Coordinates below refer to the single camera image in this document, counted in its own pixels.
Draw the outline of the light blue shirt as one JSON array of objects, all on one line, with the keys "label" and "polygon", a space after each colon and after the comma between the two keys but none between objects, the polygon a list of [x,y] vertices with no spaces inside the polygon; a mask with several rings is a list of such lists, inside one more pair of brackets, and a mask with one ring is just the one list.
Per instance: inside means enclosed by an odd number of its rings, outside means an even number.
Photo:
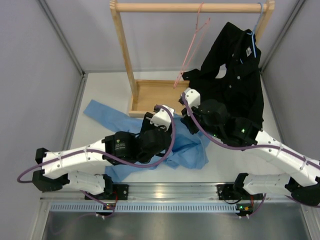
[{"label": "light blue shirt", "polygon": [[[104,140],[106,152],[134,164],[153,164],[161,159],[171,143],[172,130],[151,125],[151,114],[144,119],[129,117],[110,106],[91,100],[84,114],[114,132]],[[200,170],[208,162],[206,147],[209,140],[200,132],[192,135],[181,122],[174,117],[175,142],[163,164],[177,169],[184,167]]]}]

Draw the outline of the pink wire hanger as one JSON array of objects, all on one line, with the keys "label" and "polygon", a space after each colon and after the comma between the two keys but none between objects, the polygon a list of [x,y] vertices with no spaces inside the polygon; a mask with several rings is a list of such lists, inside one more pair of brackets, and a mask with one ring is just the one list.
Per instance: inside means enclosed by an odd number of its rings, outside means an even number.
[{"label": "pink wire hanger", "polygon": [[211,22],[211,18],[208,17],[203,24],[199,25],[200,14],[201,14],[201,10],[202,10],[204,4],[205,4],[204,2],[201,2],[198,7],[193,37],[191,39],[188,50],[186,52],[186,55],[184,57],[182,65],[180,67],[179,73],[174,81],[174,84],[173,84],[174,89],[177,87],[178,83],[180,82],[180,80],[183,76],[183,73],[187,70],[192,59],[194,58],[194,55],[196,54],[199,46],[201,45],[203,38],[207,33],[209,24]]}]

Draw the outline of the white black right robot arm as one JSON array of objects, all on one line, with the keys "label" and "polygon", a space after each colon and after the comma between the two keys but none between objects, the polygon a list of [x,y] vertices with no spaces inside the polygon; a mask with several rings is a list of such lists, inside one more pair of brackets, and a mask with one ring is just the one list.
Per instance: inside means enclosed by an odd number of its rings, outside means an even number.
[{"label": "white black right robot arm", "polygon": [[249,146],[230,146],[216,140],[200,125],[194,116],[199,106],[193,106],[187,96],[181,96],[192,122],[211,142],[233,151],[249,151],[267,163],[282,170],[278,175],[254,175],[240,173],[236,178],[232,192],[243,199],[249,194],[278,194],[310,207],[320,206],[320,162],[298,153],[260,129],[256,134],[256,144]]}]

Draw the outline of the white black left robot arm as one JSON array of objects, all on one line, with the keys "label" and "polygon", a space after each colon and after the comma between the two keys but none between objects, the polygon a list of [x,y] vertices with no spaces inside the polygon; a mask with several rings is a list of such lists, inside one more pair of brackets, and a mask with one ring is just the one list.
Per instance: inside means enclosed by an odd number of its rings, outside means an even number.
[{"label": "white black left robot arm", "polygon": [[144,115],[139,133],[118,131],[84,147],[65,152],[36,151],[41,169],[32,174],[31,182],[41,192],[71,188],[87,192],[101,199],[113,195],[110,176],[91,175],[84,168],[102,166],[146,166],[154,156],[164,157],[172,142],[173,114],[161,109]]}]

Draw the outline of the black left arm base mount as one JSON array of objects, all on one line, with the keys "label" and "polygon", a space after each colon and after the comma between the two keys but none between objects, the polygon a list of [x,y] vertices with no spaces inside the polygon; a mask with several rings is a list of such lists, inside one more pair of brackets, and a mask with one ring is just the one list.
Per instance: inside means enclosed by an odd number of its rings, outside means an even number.
[{"label": "black left arm base mount", "polygon": [[129,195],[129,185],[128,184],[113,184],[112,193],[101,193],[98,195],[89,195],[97,200],[120,200],[126,201]]}]

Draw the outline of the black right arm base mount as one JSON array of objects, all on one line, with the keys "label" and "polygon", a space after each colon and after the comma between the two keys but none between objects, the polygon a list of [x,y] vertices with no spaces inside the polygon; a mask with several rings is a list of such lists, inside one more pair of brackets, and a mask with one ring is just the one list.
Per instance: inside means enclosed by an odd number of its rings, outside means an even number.
[{"label": "black right arm base mount", "polygon": [[244,190],[244,181],[248,176],[248,173],[239,173],[233,183],[218,184],[217,193],[219,200],[235,200],[236,203],[241,200],[250,200],[252,195]]}]

